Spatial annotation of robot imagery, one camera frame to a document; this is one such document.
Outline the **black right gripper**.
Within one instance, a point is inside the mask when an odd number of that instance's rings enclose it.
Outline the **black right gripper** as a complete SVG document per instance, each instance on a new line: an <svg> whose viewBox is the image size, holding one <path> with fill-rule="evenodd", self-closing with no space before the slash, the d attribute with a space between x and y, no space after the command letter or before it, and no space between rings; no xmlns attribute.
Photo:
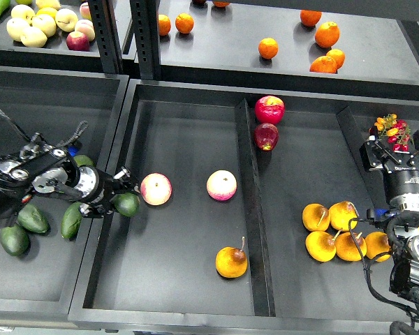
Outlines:
<svg viewBox="0 0 419 335"><path fill-rule="evenodd" d="M366 171L381 171L386 202L390 206L419 206L419 130L412 136L408 156L397 156L375 135L360 147Z"/></svg>

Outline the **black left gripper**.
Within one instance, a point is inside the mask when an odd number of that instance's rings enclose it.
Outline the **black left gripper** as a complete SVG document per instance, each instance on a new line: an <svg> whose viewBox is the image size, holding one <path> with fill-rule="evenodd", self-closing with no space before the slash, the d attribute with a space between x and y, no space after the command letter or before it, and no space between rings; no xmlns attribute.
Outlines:
<svg viewBox="0 0 419 335"><path fill-rule="evenodd" d="M112 201L117 194L139 194L139 182L122 166L112 176L98 169L79 169L80 213L85 218L103 218L116 211Z"/></svg>

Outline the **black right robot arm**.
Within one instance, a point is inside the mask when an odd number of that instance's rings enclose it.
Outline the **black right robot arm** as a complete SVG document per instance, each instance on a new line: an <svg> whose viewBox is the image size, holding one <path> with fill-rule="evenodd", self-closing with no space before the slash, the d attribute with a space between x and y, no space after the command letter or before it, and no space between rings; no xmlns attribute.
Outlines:
<svg viewBox="0 0 419 335"><path fill-rule="evenodd" d="M367 210L367 222L386 233L393 259L389 290L413 303L391 302L411 318L412 324L394 322L393 334L419 334L419 131L413 134L413 151L394 151L376 127L360 148L364 169L381 172L387 209Z"/></svg>

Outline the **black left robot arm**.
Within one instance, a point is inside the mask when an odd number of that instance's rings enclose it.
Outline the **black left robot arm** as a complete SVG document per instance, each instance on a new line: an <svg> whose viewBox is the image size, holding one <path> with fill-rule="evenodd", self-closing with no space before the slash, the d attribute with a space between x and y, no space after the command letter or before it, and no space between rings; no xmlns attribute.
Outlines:
<svg viewBox="0 0 419 335"><path fill-rule="evenodd" d="M116 211L117 195L138 193L139 183L126 167L110 175L75 162L68 148L87 129L86 121L68 139L50 144L40 133L28 136L1 109L0 117L26 142L19 151L0 156L0 229L12 226L35 196L80 202L84 217L102 218Z"/></svg>

